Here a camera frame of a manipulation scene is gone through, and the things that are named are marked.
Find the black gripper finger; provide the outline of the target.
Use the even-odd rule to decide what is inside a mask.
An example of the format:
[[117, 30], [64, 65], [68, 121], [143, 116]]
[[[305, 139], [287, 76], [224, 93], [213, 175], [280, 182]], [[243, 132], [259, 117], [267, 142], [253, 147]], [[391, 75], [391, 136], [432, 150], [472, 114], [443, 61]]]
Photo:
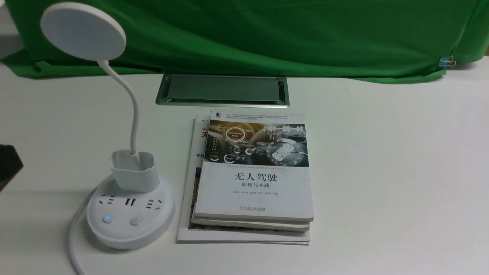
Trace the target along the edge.
[[14, 146], [0, 145], [0, 191], [19, 173], [24, 167], [23, 162]]

